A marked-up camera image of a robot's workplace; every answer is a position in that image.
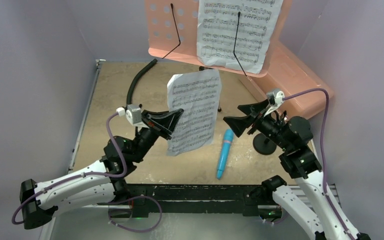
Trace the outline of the blue toy microphone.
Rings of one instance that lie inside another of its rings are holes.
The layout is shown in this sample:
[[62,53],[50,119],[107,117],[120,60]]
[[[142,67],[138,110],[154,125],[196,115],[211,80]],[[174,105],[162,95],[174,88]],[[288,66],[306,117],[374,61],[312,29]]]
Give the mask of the blue toy microphone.
[[223,135],[221,151],[216,168],[216,178],[218,180],[220,180],[223,176],[233,139],[234,132],[228,128]]

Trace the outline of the black round microphone stand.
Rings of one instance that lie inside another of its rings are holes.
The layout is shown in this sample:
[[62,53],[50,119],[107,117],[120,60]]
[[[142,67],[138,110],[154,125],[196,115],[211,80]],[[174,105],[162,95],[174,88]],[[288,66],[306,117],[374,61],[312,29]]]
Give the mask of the black round microphone stand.
[[253,148],[261,155],[271,155],[275,152],[277,145],[264,134],[257,134],[252,141]]

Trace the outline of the white paper sheet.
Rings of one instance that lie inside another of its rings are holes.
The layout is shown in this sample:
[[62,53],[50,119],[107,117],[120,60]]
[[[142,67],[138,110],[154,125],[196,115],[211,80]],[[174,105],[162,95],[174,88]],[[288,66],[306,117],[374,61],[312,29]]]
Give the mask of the white paper sheet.
[[169,111],[182,109],[171,139],[168,156],[197,150],[213,142],[222,91],[217,69],[174,74],[167,83]]

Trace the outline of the pink perforated music stand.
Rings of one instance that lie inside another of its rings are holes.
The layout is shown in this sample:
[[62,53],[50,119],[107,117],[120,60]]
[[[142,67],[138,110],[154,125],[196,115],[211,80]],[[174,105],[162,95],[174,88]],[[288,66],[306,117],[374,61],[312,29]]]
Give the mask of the pink perforated music stand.
[[[197,57],[197,28],[199,3],[196,0],[146,0],[145,14],[148,29],[148,53],[156,58],[202,66]],[[290,12],[292,1],[285,0],[270,37],[262,70],[247,73],[239,80],[257,101],[266,98],[265,91],[256,83],[268,74],[271,57]]]

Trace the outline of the printed sheet music page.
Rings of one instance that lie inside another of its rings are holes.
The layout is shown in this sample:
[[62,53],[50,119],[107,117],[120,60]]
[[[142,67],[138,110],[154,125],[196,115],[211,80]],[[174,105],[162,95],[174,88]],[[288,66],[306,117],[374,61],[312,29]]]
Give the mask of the printed sheet music page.
[[201,0],[196,55],[205,66],[258,74],[275,30],[282,0]]

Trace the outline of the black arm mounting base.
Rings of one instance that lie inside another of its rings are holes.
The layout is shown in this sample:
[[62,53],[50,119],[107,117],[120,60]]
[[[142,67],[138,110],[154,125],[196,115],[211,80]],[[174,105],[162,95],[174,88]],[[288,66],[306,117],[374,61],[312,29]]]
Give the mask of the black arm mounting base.
[[264,185],[128,184],[107,204],[127,206],[134,218],[158,212],[241,214],[275,222],[286,214]]

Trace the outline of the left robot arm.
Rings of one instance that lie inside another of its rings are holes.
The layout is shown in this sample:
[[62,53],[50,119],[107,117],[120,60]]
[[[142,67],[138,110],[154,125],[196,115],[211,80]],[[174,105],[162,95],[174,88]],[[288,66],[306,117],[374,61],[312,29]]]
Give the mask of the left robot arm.
[[[136,164],[144,160],[159,138],[172,138],[183,113],[182,108],[153,112],[133,104],[117,108],[105,123],[109,141],[103,157],[56,179],[23,181],[12,224],[31,230],[74,208],[132,201],[125,178],[136,170]],[[133,139],[113,135],[110,122],[115,117],[126,117],[132,126],[140,128]]]

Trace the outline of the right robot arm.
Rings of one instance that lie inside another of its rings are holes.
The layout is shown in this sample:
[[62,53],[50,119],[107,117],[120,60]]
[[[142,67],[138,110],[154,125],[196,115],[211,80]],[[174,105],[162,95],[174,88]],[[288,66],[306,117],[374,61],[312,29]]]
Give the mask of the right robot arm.
[[244,132],[259,131],[282,149],[279,156],[283,169],[298,184],[310,206],[302,202],[278,175],[261,183],[260,196],[268,204],[277,203],[301,226],[311,240],[368,240],[346,217],[326,183],[322,165],[308,147],[313,139],[309,121],[293,116],[271,117],[269,101],[237,107],[245,116],[225,116],[224,122],[237,137]]

